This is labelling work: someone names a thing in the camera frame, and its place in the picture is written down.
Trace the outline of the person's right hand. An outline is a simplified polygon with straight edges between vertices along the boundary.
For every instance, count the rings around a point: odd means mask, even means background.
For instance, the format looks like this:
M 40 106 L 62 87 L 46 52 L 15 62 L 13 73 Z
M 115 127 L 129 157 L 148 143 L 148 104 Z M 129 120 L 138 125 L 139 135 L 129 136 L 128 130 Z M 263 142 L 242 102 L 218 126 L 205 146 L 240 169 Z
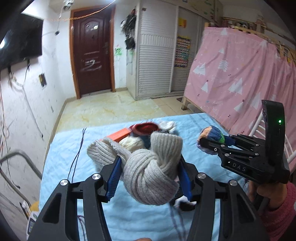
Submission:
M 270 199 L 269 207 L 277 209 L 284 203 L 287 197 L 287 185 L 282 183 L 258 185 L 249 181 L 248 197 L 251 202 L 254 202 L 257 194 Z

